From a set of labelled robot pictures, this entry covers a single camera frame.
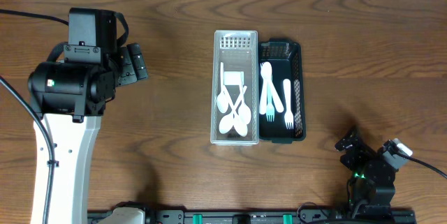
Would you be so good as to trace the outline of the white fork short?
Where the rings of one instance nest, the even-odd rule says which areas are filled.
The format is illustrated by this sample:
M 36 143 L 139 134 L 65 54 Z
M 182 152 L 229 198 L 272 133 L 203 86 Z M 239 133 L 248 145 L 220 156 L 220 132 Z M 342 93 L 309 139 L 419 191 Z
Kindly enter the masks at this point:
M 289 79 L 283 80 L 283 88 L 284 88 L 284 97 L 286 101 L 286 112 L 284 115 L 284 122 L 288 130 L 293 130 L 294 122 L 293 122 L 293 113 L 291 110 L 291 81 Z

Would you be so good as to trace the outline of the white spoon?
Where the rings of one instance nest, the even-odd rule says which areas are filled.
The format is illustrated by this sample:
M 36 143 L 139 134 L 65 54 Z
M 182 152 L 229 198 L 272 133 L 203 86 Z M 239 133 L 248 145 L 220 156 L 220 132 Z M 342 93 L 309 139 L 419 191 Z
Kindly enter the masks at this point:
M 223 116 L 219 123 L 219 132 L 221 134 L 228 133 L 233 127 L 233 116 L 231 115 L 231 112 L 227 114 L 226 116 Z
M 225 88 L 224 90 L 226 92 L 226 98 L 228 100 L 228 104 L 230 105 L 231 108 L 231 115 L 233 116 L 233 127 L 241 137 L 245 137 L 248 133 L 248 128 L 247 125 L 240 118 L 240 115 L 237 113 L 237 107 L 242 102 L 247 87 L 246 86 L 242 87 L 242 90 L 238 95 L 237 100 L 234 103 L 229 95 L 227 88 Z
M 260 114 L 265 114 L 267 110 L 267 89 L 269 87 L 268 82 L 272 78 L 272 67 L 270 62 L 265 61 L 261 64 L 261 77 L 263 79 L 263 85 L 261 89 L 261 97 L 260 97 Z
M 224 91 L 224 63 L 220 63 L 220 72 L 219 72 L 219 81 L 220 81 L 220 93 L 217 96 L 217 107 L 220 113 L 226 113 L 228 110 L 228 101 L 226 99 L 225 91 Z

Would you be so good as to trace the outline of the white spoon handle up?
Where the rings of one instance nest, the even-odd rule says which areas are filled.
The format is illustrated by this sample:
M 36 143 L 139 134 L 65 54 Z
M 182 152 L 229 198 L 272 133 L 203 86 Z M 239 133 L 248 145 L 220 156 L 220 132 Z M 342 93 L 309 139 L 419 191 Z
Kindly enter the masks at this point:
M 244 94 L 246 91 L 246 87 L 244 86 L 244 73 L 240 72 L 240 84 L 242 88 L 242 100 L 239 106 L 238 114 L 242 120 L 242 122 L 248 125 L 251 121 L 251 110 L 248 105 L 245 103 Z

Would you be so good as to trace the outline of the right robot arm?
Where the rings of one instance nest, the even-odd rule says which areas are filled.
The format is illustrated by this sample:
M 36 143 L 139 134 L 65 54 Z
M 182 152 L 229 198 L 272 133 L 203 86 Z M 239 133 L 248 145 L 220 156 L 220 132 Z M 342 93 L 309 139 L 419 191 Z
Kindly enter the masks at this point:
M 335 148 L 343 151 L 340 162 L 352 171 L 347 181 L 350 218 L 390 216 L 390 201 L 395 194 L 396 169 L 386 161 L 386 150 L 373 150 L 362 140 L 357 127 L 349 129 Z

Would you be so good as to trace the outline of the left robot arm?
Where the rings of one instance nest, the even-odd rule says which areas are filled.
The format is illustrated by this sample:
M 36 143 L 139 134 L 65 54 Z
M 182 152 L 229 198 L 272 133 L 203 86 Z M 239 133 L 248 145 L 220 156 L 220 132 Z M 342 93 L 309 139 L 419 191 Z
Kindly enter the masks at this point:
M 68 40 L 28 79 L 37 159 L 32 223 L 86 223 L 89 175 L 107 103 L 117 87 L 148 77 L 139 44 L 117 34 L 111 10 L 72 8 Z

